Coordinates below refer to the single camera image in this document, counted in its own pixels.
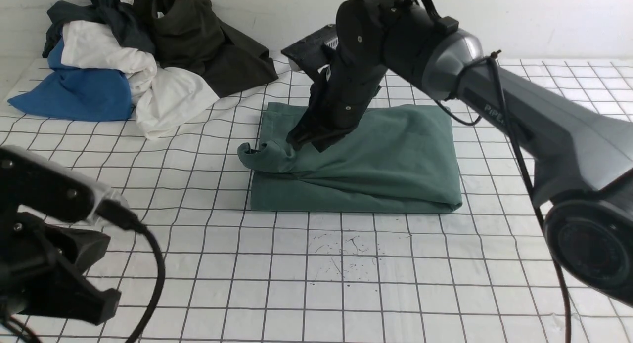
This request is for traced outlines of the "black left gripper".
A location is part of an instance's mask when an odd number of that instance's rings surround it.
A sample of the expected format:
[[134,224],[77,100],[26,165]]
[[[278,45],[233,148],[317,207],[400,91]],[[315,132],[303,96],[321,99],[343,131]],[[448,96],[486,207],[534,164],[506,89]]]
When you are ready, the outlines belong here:
[[1,315],[24,314],[101,325],[115,316],[116,289],[99,290],[85,273],[101,260],[109,236],[45,223],[31,213],[0,222]]

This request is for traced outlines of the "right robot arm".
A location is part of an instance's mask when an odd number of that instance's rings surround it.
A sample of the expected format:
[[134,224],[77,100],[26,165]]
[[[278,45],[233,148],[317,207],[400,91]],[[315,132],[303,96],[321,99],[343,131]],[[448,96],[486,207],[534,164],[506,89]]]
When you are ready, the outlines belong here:
[[497,66],[431,0],[347,0],[334,25],[282,50],[312,78],[294,149],[324,151],[358,126],[388,70],[432,100],[457,99],[509,136],[554,261],[622,304],[633,302],[631,122],[600,115]]

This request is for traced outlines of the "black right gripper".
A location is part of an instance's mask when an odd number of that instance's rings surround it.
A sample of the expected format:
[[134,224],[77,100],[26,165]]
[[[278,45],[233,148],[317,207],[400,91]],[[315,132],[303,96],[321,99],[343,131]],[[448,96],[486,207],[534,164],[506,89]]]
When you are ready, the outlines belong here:
[[307,110],[286,137],[294,151],[312,145],[323,152],[360,124],[386,74],[384,66],[332,62],[312,84]]

